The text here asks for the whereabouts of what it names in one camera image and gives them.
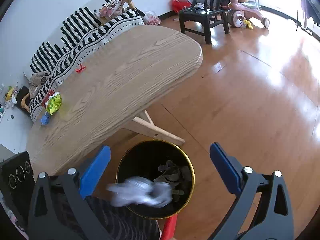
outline black chair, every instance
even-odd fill
[[[197,0],[192,1],[192,5],[190,8],[181,10],[179,12],[179,21],[180,21],[180,28],[182,33],[186,34],[186,31],[188,31],[188,32],[202,35],[205,37],[206,44],[211,44],[210,29],[219,24],[223,24],[224,32],[226,34],[230,33],[226,12],[219,9],[221,0],[216,0],[215,8],[213,7],[213,0],[210,0],[209,10],[207,9],[208,0],[204,0],[203,9],[195,8],[196,1]],[[218,15],[221,15],[221,20],[217,20]],[[184,23],[187,21],[200,22],[204,29],[204,33],[185,28]]]

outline striped sofa cover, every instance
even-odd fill
[[[62,82],[82,63],[86,57],[104,47],[111,39],[137,25],[143,20],[135,9],[128,9],[115,19],[102,25],[93,14],[105,3],[113,0],[92,0],[70,15],[43,42],[31,58],[24,74],[30,80],[34,73],[48,71],[48,80],[30,102],[30,116],[35,122],[43,110],[41,102],[51,89],[58,90]]]

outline yellow green wrapper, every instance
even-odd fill
[[[49,112],[49,114],[53,114],[54,112],[56,112],[62,104],[60,92],[56,92],[52,96],[50,96],[48,102],[46,102],[45,104],[46,110],[47,112]]]

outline blue pad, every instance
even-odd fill
[[[108,166],[110,159],[110,147],[103,146],[80,179],[79,193],[82,196],[82,198],[92,195],[94,189],[96,188],[99,182],[99,179],[101,178],[104,170]]]
[[[242,165],[235,157],[228,156],[219,143],[210,146],[210,158],[231,194],[241,194]]]

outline trash can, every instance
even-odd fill
[[[125,179],[133,176],[153,181],[162,174],[158,167],[165,165],[167,160],[173,161],[177,166],[189,168],[192,180],[184,184],[184,194],[180,195],[177,202],[172,201],[162,208],[130,204],[128,208],[135,214],[149,219],[164,219],[179,213],[188,204],[195,186],[195,173],[191,161],[178,146],[166,141],[144,141],[129,149],[120,161],[116,182],[123,183]]]

